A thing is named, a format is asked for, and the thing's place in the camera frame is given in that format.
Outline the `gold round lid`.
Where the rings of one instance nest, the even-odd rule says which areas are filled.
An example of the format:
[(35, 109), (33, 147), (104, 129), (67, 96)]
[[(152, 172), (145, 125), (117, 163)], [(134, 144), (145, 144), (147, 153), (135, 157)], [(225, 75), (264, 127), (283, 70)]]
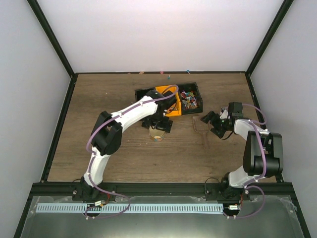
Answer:
[(150, 136), (165, 136), (165, 131), (162, 130), (158, 130), (158, 129), (153, 129), (153, 128), (149, 128), (149, 135)]

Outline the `brown plastic scoop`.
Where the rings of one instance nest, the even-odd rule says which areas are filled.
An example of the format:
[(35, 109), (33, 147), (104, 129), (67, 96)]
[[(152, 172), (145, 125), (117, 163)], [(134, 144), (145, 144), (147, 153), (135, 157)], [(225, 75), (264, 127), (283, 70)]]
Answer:
[(202, 122), (200, 116), (193, 116), (192, 121), (194, 131), (201, 135), (204, 148), (209, 149), (209, 141), (207, 137), (208, 132), (210, 132), (209, 124)]

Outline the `orange candy bin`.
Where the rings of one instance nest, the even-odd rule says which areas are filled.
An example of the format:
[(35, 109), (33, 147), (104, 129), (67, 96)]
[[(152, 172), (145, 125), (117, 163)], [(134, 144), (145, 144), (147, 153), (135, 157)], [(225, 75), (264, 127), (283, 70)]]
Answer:
[(168, 117), (177, 117), (177, 116), (181, 116), (182, 112), (181, 112), (181, 101), (180, 101), (180, 96), (178, 94), (178, 90), (176, 86), (172, 86), (169, 89), (167, 89), (169, 87), (169, 85), (165, 85), (165, 86), (157, 86), (155, 87), (155, 89), (161, 93), (164, 94), (167, 91), (170, 91), (172, 93), (175, 93), (175, 97), (176, 97), (176, 103), (174, 103), (167, 111), (166, 111), (166, 116)]

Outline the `black candy bin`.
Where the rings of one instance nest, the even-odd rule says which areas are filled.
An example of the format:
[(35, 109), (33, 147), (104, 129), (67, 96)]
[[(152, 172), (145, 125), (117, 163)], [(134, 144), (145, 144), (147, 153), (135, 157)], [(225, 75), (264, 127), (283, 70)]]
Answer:
[(141, 100), (149, 91), (155, 90), (155, 87), (145, 88), (145, 89), (136, 89), (135, 92), (135, 102)]
[(178, 84), (182, 115), (203, 112), (203, 99), (196, 82)]

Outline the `clear round container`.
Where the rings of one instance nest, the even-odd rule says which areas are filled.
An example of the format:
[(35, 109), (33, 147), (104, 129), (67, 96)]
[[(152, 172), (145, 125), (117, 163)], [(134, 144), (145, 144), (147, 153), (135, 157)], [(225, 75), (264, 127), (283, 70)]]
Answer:
[(151, 140), (154, 142), (160, 142), (164, 140), (164, 135), (162, 136), (150, 136)]

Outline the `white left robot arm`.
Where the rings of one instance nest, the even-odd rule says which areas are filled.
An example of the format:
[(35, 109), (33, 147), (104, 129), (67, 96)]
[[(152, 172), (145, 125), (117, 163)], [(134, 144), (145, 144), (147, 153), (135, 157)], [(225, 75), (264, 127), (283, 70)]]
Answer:
[(142, 126), (157, 131), (171, 131), (172, 121), (166, 116), (167, 111), (177, 102), (178, 86), (170, 85), (162, 93), (150, 90), (136, 103), (114, 113), (100, 113), (86, 150), (91, 158), (86, 172), (81, 178), (84, 195), (90, 200), (100, 197), (100, 183), (106, 164), (112, 154), (121, 146), (124, 131), (138, 121)]

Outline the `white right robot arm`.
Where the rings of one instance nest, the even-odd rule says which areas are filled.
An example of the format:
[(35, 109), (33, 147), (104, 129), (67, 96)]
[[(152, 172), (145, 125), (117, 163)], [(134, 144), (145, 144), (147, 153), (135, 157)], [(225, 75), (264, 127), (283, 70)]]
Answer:
[(261, 128), (266, 124), (247, 118), (243, 107), (252, 107), (259, 113), (262, 111), (249, 104), (230, 102), (222, 108), (219, 114), (208, 112), (201, 118), (205, 124), (211, 125), (211, 132), (221, 140), (226, 132), (241, 136), (245, 141), (242, 166), (228, 172), (220, 182), (220, 195), (227, 200), (237, 197), (250, 184), (261, 179), (281, 176), (283, 171), (283, 142), (282, 135)]

